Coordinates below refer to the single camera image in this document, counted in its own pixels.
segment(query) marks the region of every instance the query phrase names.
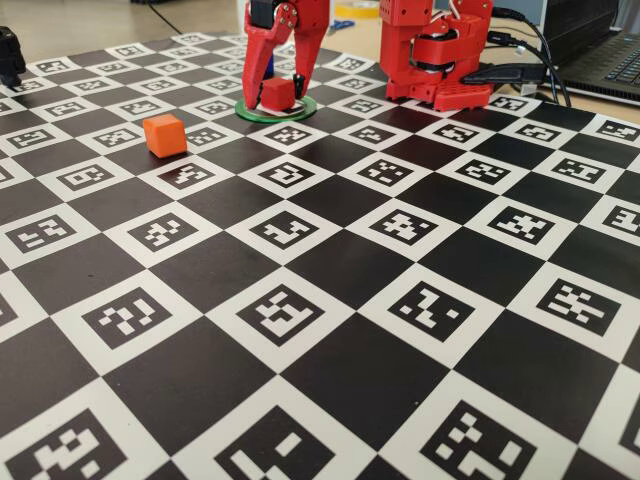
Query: laptop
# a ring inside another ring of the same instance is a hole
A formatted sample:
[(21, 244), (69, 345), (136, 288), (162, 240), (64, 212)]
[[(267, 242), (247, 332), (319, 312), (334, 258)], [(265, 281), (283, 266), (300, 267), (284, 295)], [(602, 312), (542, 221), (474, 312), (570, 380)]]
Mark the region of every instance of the laptop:
[(543, 31), (570, 91), (640, 106), (640, 35), (611, 28), (619, 9), (637, 21), (640, 0), (547, 0)]

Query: cable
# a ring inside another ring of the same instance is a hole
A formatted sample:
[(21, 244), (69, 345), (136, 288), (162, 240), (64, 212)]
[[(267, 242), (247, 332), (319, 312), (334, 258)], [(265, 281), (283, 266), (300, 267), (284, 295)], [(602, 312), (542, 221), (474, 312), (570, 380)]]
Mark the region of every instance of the cable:
[(174, 32), (176, 32), (178, 35), (182, 35), (182, 32), (181, 32), (180, 30), (178, 30), (176, 27), (174, 27), (174, 26), (173, 26), (173, 24), (172, 24), (169, 20), (167, 20), (166, 18), (164, 18), (164, 17), (162, 16), (162, 14), (161, 14), (159, 11), (157, 11), (157, 10), (155, 9), (155, 7), (154, 7), (154, 6), (153, 6), (153, 4), (150, 2), (150, 0), (147, 0), (147, 5), (149, 6), (149, 8), (150, 8), (151, 10), (153, 10), (153, 12), (154, 12), (156, 15), (158, 15), (158, 16), (162, 19), (162, 21), (163, 21), (164, 23), (166, 23), (167, 25), (169, 25), (169, 26), (173, 29), (173, 31), (174, 31)]

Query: red plastic part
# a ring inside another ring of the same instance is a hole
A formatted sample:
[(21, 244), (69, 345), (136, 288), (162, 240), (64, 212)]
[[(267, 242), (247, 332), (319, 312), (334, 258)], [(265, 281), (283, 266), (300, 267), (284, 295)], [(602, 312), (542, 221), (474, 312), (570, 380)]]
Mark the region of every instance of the red plastic part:
[(302, 98), (305, 95), (328, 26), (329, 0), (289, 0), (279, 4), (270, 30), (251, 25), (247, 3), (244, 30), (249, 38), (242, 72), (242, 93), (247, 108), (253, 109), (258, 105), (261, 86), (264, 89), (264, 72), (273, 49), (285, 43), (292, 30), (296, 46), (296, 73), (304, 78), (302, 88), (295, 96)]
[[(463, 85), (460, 78), (480, 65), (492, 0), (456, 0), (460, 18), (453, 14), (431, 22), (433, 0), (381, 0), (382, 42), (380, 66), (388, 75), (387, 97), (409, 97), (434, 105), (436, 110), (484, 106), (491, 85)], [(438, 40), (450, 31), (456, 38)], [(418, 68), (453, 64), (446, 75), (437, 69)]]
[(295, 102), (293, 80), (273, 77), (262, 82), (260, 103), (263, 107), (281, 112), (293, 107)]

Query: checkerboard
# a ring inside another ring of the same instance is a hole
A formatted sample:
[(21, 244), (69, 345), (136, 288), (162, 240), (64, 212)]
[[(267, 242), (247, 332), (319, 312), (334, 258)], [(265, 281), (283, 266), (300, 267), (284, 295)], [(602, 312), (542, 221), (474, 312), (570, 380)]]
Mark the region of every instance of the checkerboard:
[(315, 115), (249, 123), (245, 44), (4, 89), (0, 478), (640, 478), (640, 127), (325, 50)]

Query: green disc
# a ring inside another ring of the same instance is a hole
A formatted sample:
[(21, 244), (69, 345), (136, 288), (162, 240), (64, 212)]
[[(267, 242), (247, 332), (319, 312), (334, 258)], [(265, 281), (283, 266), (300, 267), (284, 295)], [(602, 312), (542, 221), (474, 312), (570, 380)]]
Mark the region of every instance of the green disc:
[(269, 115), (266, 112), (260, 112), (259, 110), (248, 110), (244, 103), (244, 99), (238, 100), (236, 103), (236, 113), (239, 117), (249, 120), (250, 122), (260, 123), (280, 123), (289, 122), (295, 120), (303, 120), (310, 117), (318, 109), (318, 104), (311, 97), (304, 97), (300, 102), (304, 105), (304, 109), (300, 112), (292, 113), (291, 115)]

